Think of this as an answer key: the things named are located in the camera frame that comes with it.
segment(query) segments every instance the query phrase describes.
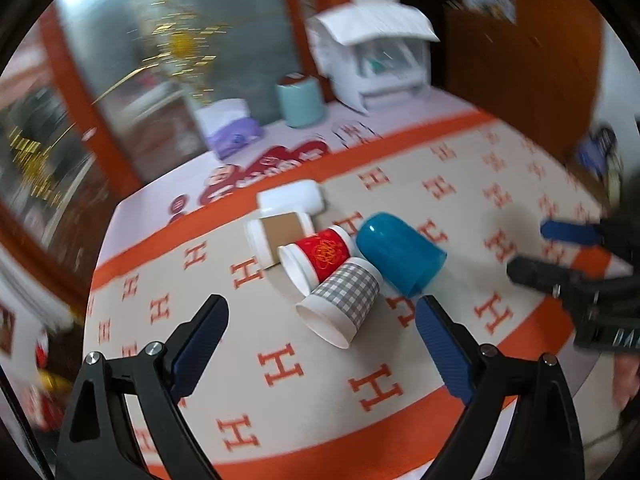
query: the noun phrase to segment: person's hand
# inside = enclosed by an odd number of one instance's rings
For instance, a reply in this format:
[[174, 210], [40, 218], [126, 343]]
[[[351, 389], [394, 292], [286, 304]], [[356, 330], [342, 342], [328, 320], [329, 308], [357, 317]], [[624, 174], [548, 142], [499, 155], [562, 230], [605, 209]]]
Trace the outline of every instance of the person's hand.
[[622, 410], [640, 390], [640, 356], [619, 354], [613, 361], [613, 400]]

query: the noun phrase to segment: gray checkered paper cup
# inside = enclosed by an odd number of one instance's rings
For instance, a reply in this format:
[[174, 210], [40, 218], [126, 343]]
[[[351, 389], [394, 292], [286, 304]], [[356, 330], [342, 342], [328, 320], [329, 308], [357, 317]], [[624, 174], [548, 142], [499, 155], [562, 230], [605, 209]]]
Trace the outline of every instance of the gray checkered paper cup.
[[302, 321], [322, 339], [349, 348], [382, 286], [382, 275], [367, 260], [349, 258], [296, 305]]

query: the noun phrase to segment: table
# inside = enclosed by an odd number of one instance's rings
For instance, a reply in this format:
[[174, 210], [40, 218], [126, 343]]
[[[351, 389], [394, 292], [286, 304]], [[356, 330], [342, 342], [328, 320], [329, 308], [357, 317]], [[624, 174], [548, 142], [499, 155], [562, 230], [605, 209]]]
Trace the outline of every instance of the table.
[[[557, 353], [572, 392], [595, 361], [572, 348], [572, 324], [556, 300], [511, 285], [504, 272], [516, 252], [605, 272], [608, 254], [538, 234], [546, 216], [598, 218], [575, 179], [506, 124], [444, 92], [369, 118], [334, 104], [328, 124], [337, 116], [351, 122], [302, 132], [276, 125], [221, 170], [207, 154], [140, 190], [118, 207], [94, 273], [84, 351], [107, 358], [165, 340], [209, 294], [227, 298], [229, 328], [181, 403], [225, 479], [419, 478], [462, 412], [415, 331], [416, 298], [385, 285], [347, 351], [302, 324], [292, 307], [299, 293], [280, 266], [260, 270], [244, 239], [255, 194], [269, 187], [321, 182], [328, 208], [316, 228], [338, 223], [354, 234], [379, 210], [403, 218], [449, 253], [426, 290], [450, 316], [505, 354]], [[137, 403], [129, 409], [150, 470], [162, 476]]]

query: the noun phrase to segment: brown lid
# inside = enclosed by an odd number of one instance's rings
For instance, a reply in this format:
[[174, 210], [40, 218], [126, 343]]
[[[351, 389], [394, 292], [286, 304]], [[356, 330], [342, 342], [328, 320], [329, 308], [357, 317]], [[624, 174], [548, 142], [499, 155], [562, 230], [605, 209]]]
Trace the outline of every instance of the brown lid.
[[291, 86], [302, 83], [305, 79], [309, 79], [311, 76], [309, 74], [303, 74], [300, 72], [291, 72], [287, 74], [283, 78], [278, 81], [278, 85], [280, 86]]

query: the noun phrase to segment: orange stripe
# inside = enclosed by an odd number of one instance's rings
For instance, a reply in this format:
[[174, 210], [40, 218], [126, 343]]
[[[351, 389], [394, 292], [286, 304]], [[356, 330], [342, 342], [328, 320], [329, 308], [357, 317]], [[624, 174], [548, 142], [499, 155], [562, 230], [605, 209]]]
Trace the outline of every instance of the orange stripe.
[[99, 266], [95, 269], [91, 288], [92, 290], [100, 288], [114, 278], [124, 276], [140, 265], [159, 258], [189, 240], [250, 213], [256, 209], [255, 195], [265, 189], [304, 178], [324, 182], [331, 177], [347, 173], [379, 158], [493, 120], [495, 117], [485, 112], [473, 111], [436, 123], [420, 124], [369, 144], [331, 153], [319, 160], [303, 164], [295, 170], [272, 176], [253, 184], [251, 187], [236, 190], [232, 195], [172, 222], [149, 238]]
[[[610, 254], [603, 250], [581, 250], [572, 267], [596, 278], [609, 261]], [[546, 298], [498, 346], [508, 356], [537, 359], [543, 352], [557, 353], [572, 331], [559, 301]], [[462, 403], [442, 386], [404, 410], [330, 442], [270, 458], [219, 464], [216, 470], [225, 480], [388, 480], [433, 460], [462, 409]], [[149, 471], [168, 478], [162, 466], [152, 465]]]

